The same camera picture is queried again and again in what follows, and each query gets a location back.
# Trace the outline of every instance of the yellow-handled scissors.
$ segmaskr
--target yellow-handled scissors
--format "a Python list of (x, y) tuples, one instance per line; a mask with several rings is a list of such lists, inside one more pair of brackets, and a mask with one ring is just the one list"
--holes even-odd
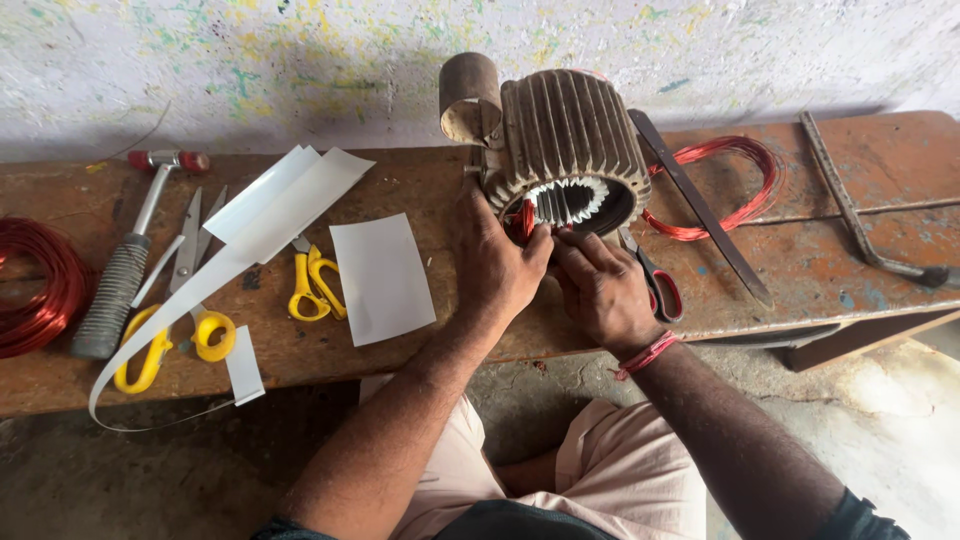
[[(336, 262), (320, 256), (320, 250), (317, 246), (310, 243), (303, 234), (299, 234), (290, 242), (296, 250), (294, 255), (294, 265), (297, 268), (297, 282), (294, 285), (294, 294), (290, 297), (290, 303), (287, 304), (287, 310), (290, 315), (301, 321), (317, 321), (326, 317), (328, 313), (333, 312), (333, 318), (342, 321), (347, 318), (347, 309), (333, 295), (330, 287), (324, 283), (320, 277), (320, 269), (327, 267), (336, 273), (340, 273), (340, 267)], [(320, 289), (320, 296), (313, 294), (310, 289), (310, 280)], [(300, 313), (300, 300), (307, 299), (317, 307), (317, 314), (307, 316)]]
[[(183, 234), (184, 240), (177, 250), (174, 274), (170, 278), (170, 286), (167, 288), (167, 298), (177, 292), (177, 289), (196, 273), (200, 268), (200, 261), (204, 257), (206, 249), (210, 246), (212, 235), (206, 229), (200, 228), (201, 198), (202, 189), (198, 187), (190, 201), (186, 217), (183, 219), (183, 232), (181, 234)], [(226, 199), (227, 188), (224, 187), (216, 202), (213, 203), (213, 208), (210, 209), (210, 214), (207, 215), (206, 219), (210, 219), (217, 210), (222, 208)], [(127, 325), (126, 331), (124, 331), (123, 340), (127, 341), (136, 329), (140, 328), (159, 308), (160, 304), (156, 304), (134, 315)], [(203, 304), (197, 304), (190, 309), (190, 314), (193, 316), (196, 328), (193, 336), (190, 337), (190, 341), (197, 346), (197, 356), (208, 362), (217, 362), (226, 358), (230, 350), (233, 349), (233, 343), (236, 340), (236, 326), (233, 321), (223, 313), (207, 310)], [(211, 345), (210, 335), (218, 329), (224, 329), (224, 335), (220, 338), (219, 343)], [(163, 357), (171, 348), (173, 348), (173, 343), (170, 342), (170, 329), (166, 328), (154, 336), (154, 340), (150, 343), (147, 359), (144, 361), (136, 382), (129, 383), (127, 381), (127, 364), (124, 363), (113, 374), (113, 384), (121, 392), (127, 394), (137, 394), (146, 390), (154, 382), (160, 364), (163, 363)]]

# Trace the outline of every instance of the scissors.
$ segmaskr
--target scissors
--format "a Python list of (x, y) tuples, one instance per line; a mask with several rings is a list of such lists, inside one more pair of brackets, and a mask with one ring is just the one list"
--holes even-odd
[[(676, 323), (684, 318), (684, 299), (680, 296), (680, 288), (669, 272), (654, 264), (636, 245), (630, 229), (621, 227), (620, 239), (626, 250), (640, 263), (647, 278), (647, 291), (650, 293), (650, 309), (666, 323)], [(669, 290), (665, 295), (664, 288)]]
[[(200, 261), (204, 257), (206, 249), (210, 246), (210, 240), (213, 235), (206, 229), (200, 227), (200, 202), (202, 197), (202, 188), (198, 187), (197, 192), (187, 208), (186, 217), (183, 219), (183, 231), (181, 234), (185, 237), (180, 248), (177, 250), (176, 264), (174, 266), (173, 276), (170, 278), (170, 286), (167, 288), (166, 298), (170, 298), (177, 290), (189, 280), (200, 268)], [(227, 187), (220, 192), (220, 196), (213, 203), (213, 208), (206, 219), (213, 217), (217, 210), (223, 207), (227, 199)], [(131, 319), (124, 331), (123, 343), (139, 329), (158, 309), (160, 304), (143, 309)], [(216, 362), (227, 357), (230, 350), (233, 349), (233, 343), (236, 340), (236, 326), (223, 313), (207, 310), (203, 304), (197, 304), (190, 309), (193, 316), (195, 331), (190, 341), (197, 346), (197, 356), (208, 361)], [(210, 335), (217, 329), (224, 329), (225, 333), (220, 339), (220, 343), (210, 345)], [(130, 384), (127, 382), (127, 363), (125, 362), (113, 374), (113, 384), (117, 389), (127, 394), (140, 393), (154, 382), (160, 364), (163, 363), (163, 357), (167, 351), (173, 348), (170, 341), (170, 327), (160, 331), (154, 336), (150, 343), (150, 349), (147, 352), (147, 359), (143, 363), (143, 369), (140, 370), (140, 376), (136, 382)]]
[[(310, 240), (307, 240), (303, 234), (298, 234), (290, 242), (290, 245), (297, 250), (297, 254), (294, 255), (294, 264), (297, 267), (297, 284), (294, 286), (294, 295), (290, 297), (290, 303), (287, 305), (290, 315), (301, 321), (316, 321), (326, 317), (332, 309), (334, 319), (342, 321), (347, 318), (347, 309), (337, 300), (337, 297), (333, 296), (330, 287), (326, 286), (324, 280), (320, 278), (320, 269), (324, 266), (339, 274), (340, 267), (337, 266), (337, 263), (327, 258), (321, 258), (320, 250), (317, 249), (317, 246), (311, 244)], [(310, 290), (310, 281), (307, 280), (307, 276), (320, 289), (321, 295), (319, 297)], [(308, 317), (300, 314), (300, 300), (304, 298), (313, 302), (314, 306), (317, 307), (316, 315)]]

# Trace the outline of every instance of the rubber grip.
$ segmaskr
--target rubber grip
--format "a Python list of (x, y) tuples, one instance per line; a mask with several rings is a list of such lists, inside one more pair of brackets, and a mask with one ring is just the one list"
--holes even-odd
[(149, 249), (150, 238), (137, 233), (124, 235), (100, 278), (90, 310), (73, 336), (70, 355), (92, 360), (113, 356), (130, 313), (130, 302), (143, 281)]

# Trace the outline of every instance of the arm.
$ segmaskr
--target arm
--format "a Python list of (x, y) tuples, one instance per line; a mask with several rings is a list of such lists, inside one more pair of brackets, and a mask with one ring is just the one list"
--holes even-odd
[(452, 226), (457, 312), (320, 448), (280, 514), (340, 540), (382, 540), (403, 516), (474, 370), (533, 300), (553, 242), (538, 227), (511, 242), (473, 180)]
[[(567, 314), (600, 345), (623, 362), (660, 337), (643, 269), (624, 250), (595, 234), (554, 241)], [(633, 376), (743, 538), (810, 538), (840, 503), (844, 485), (685, 345)]]

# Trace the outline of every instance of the red thread bracelet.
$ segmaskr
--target red thread bracelet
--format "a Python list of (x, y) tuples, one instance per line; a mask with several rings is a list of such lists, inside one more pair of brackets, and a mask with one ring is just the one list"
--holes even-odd
[(620, 381), (626, 380), (629, 374), (643, 369), (647, 364), (654, 361), (654, 358), (672, 345), (674, 341), (680, 341), (680, 338), (672, 331), (665, 331), (650, 347), (640, 351), (639, 355), (625, 362), (620, 362), (620, 365), (617, 366), (619, 369), (614, 372), (613, 378)]

